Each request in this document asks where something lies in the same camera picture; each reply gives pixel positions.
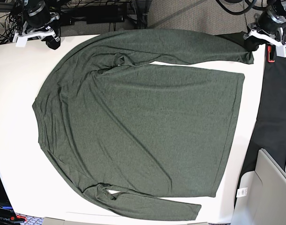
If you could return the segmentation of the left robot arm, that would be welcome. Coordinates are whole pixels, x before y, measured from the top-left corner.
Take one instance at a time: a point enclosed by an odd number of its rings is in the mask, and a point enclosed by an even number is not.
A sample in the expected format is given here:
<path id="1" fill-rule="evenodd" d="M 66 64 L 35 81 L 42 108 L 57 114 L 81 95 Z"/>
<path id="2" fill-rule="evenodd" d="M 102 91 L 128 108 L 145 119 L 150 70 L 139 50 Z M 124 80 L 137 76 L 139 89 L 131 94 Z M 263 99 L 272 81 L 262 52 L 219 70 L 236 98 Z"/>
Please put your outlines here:
<path id="1" fill-rule="evenodd" d="M 268 0 L 265 7 L 248 0 L 246 3 L 262 14 L 255 14 L 255 21 L 248 25 L 248 33 L 243 36 L 245 48 L 255 51 L 260 45 L 271 44 L 286 52 L 286 0 Z"/>

